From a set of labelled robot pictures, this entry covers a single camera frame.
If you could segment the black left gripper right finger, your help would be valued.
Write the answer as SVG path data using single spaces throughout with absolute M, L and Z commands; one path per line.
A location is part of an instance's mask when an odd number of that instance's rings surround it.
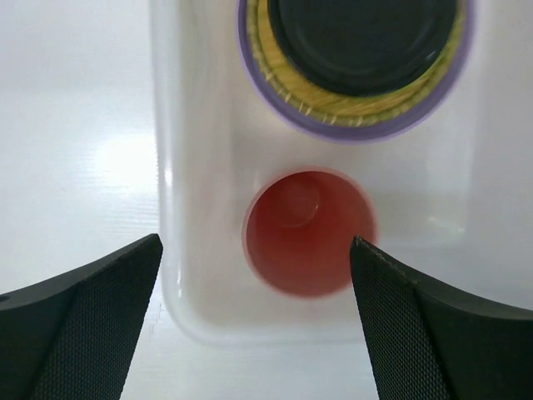
M 464 292 L 361 237 L 351 280 L 380 399 L 530 399 L 532 312 Z

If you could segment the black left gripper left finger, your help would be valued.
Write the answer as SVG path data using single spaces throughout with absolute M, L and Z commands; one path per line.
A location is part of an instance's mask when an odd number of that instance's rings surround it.
M 162 258 L 150 234 L 1 296 L 3 399 L 119 399 Z

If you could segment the red plastic cup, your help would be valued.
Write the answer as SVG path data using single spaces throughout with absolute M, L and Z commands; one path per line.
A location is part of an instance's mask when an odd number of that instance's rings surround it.
M 380 237 L 365 189 L 343 172 L 308 167 L 272 179 L 253 198 L 242 223 L 242 251 L 274 290 L 319 298 L 351 285 L 356 236 L 372 244 Z

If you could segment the purple plastic plate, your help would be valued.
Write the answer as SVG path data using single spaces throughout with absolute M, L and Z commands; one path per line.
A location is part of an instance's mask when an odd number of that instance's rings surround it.
M 236 2 L 236 39 L 241 54 L 242 65 L 247 70 L 250 82 L 255 87 L 257 94 L 264 104 L 285 123 L 292 128 L 319 140 L 341 144 L 366 144 L 377 143 L 392 139 L 405 133 L 428 118 L 452 92 L 460 79 L 470 57 L 471 46 L 476 29 L 477 6 L 475 1 L 464 1 L 462 5 L 466 14 L 466 28 L 459 41 L 459 48 L 454 56 L 445 76 L 436 88 L 421 103 L 415 105 L 410 111 L 394 118 L 390 122 L 379 122 L 372 127 L 338 127 L 323 122 L 318 122 L 310 117 L 305 117 L 298 111 L 286 105 L 261 77 L 259 67 L 252 59 L 252 47 L 246 38 L 246 10 L 245 1 Z

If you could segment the round bamboo woven plate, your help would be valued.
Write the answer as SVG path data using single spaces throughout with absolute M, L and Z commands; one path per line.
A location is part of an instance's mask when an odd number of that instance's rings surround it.
M 380 95 L 351 97 L 330 92 L 303 77 L 282 53 L 271 28 L 267 4 L 247 1 L 246 38 L 261 77 L 288 106 L 305 117 L 339 127 L 370 127 L 389 122 L 421 103 L 441 82 L 451 66 L 462 38 L 466 14 L 462 1 L 451 35 L 441 55 L 414 82 Z

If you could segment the black plastic plate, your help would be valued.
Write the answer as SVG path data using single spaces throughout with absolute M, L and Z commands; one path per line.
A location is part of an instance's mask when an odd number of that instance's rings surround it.
M 351 97 L 413 83 L 441 55 L 460 7 L 445 0 L 280 0 L 277 44 L 306 79 Z

